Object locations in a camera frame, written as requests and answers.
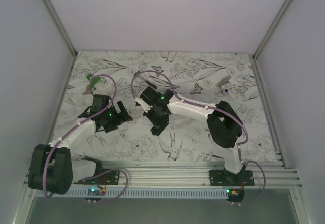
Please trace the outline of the black fuse box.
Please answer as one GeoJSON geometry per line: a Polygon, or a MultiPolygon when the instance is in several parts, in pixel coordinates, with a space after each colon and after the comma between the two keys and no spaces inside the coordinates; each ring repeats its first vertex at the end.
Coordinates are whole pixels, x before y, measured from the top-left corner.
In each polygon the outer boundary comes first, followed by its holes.
{"type": "Polygon", "coordinates": [[[164,129],[167,127],[168,124],[169,124],[168,122],[160,125],[154,124],[150,131],[154,136],[159,136],[164,131],[164,129]]]}

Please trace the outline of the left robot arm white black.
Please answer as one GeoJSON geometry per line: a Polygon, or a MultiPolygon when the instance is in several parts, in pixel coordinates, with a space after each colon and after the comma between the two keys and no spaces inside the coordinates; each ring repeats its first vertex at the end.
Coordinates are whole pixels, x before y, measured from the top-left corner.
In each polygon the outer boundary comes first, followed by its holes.
{"type": "Polygon", "coordinates": [[[97,132],[106,133],[118,129],[132,120],[122,101],[116,110],[108,95],[95,95],[92,105],[77,118],[75,126],[65,135],[48,144],[37,145],[32,153],[28,175],[28,187],[46,191],[47,195],[65,194],[73,183],[83,180],[98,184],[103,180],[102,162],[85,157],[72,157],[82,143],[97,132]]]}

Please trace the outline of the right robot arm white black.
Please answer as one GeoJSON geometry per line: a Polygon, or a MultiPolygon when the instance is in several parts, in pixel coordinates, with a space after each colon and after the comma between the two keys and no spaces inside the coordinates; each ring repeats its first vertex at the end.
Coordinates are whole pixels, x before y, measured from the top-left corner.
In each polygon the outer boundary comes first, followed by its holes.
{"type": "Polygon", "coordinates": [[[151,132],[155,136],[159,136],[167,127],[171,114],[205,122],[212,142],[225,160],[226,182],[235,186],[243,180],[243,162],[240,143],[237,142],[244,132],[243,123],[228,102],[203,103],[183,97],[172,90],[161,94],[151,87],[147,87],[134,100],[144,110],[143,115],[152,123],[151,132]]]}

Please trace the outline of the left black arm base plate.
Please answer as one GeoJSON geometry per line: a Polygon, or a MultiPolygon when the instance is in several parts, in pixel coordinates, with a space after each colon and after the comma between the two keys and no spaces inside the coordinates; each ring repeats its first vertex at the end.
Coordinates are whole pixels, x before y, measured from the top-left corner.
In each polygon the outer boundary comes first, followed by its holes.
{"type": "Polygon", "coordinates": [[[76,185],[118,185],[119,184],[120,171],[110,171],[105,175],[102,175],[95,179],[90,180],[80,180],[74,182],[76,185]]]}

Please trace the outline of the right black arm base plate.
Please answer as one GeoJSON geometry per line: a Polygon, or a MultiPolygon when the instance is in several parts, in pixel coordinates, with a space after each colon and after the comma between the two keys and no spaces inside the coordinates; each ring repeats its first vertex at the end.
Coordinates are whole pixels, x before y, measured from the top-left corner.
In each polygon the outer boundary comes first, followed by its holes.
{"type": "Polygon", "coordinates": [[[255,186],[253,172],[244,169],[237,174],[233,174],[226,169],[210,170],[209,180],[211,186],[255,186]]]}

